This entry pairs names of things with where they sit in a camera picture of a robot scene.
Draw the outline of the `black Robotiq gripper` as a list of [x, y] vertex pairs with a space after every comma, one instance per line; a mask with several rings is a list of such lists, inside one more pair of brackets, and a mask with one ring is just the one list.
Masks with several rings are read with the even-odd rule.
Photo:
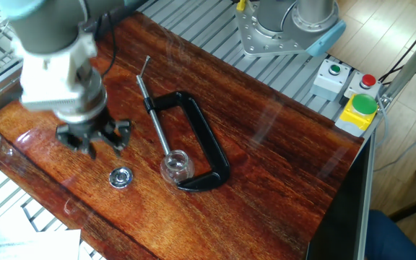
[[96, 158], [96, 151], [91, 142], [104, 141], [113, 148], [116, 155], [121, 154], [129, 143], [131, 121], [115, 121], [107, 108], [96, 117], [81, 123], [63, 124], [56, 127], [56, 139], [74, 152]]

